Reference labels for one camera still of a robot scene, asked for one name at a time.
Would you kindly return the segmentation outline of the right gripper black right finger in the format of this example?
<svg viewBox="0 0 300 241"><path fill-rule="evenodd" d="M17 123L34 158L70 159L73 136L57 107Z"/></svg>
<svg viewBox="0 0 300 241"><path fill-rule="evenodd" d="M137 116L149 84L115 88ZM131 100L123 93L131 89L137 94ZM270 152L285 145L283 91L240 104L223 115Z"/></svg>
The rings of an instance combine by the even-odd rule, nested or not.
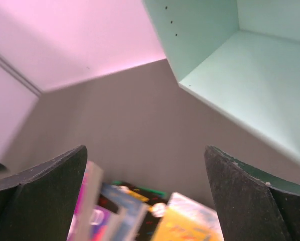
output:
<svg viewBox="0 0 300 241"><path fill-rule="evenodd" d="M204 159L225 240L300 240L300 185L243 163L217 147Z"/></svg>

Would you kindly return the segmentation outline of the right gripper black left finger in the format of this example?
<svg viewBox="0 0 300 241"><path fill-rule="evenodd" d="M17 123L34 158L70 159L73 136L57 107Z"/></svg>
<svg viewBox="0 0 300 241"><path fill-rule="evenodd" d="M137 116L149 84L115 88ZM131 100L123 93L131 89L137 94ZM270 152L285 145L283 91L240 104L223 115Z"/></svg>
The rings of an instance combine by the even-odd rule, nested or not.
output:
<svg viewBox="0 0 300 241"><path fill-rule="evenodd" d="M0 179L0 240L66 240L86 163L80 145Z"/></svg>

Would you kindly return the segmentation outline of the purple Roald Dahl book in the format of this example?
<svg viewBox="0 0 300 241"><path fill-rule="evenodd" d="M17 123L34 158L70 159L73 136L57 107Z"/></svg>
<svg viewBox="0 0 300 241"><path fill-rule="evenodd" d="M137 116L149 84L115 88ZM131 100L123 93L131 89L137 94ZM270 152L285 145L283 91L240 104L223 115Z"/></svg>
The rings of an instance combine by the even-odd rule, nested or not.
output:
<svg viewBox="0 0 300 241"><path fill-rule="evenodd" d="M67 240L112 240L124 211L101 194L103 170L88 161Z"/></svg>

